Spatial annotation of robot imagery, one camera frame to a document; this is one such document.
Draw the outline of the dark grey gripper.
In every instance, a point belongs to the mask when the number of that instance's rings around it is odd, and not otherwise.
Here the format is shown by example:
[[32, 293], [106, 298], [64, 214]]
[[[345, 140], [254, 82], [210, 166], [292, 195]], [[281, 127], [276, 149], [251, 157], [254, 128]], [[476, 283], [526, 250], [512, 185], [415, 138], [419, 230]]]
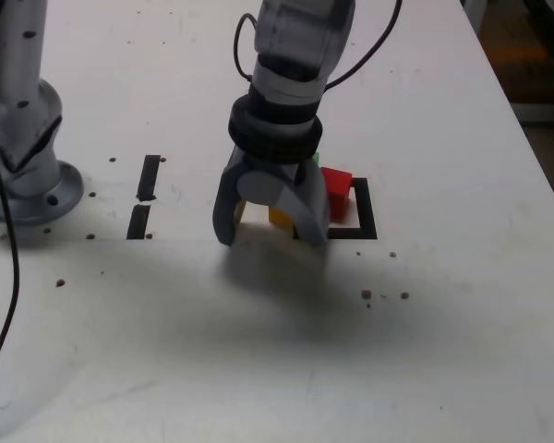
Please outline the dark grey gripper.
[[327, 243], [330, 205], [325, 180], [313, 159], [269, 162], [234, 148], [212, 213], [214, 232], [223, 245], [235, 240], [235, 213], [241, 198], [284, 212], [301, 240], [312, 245]]

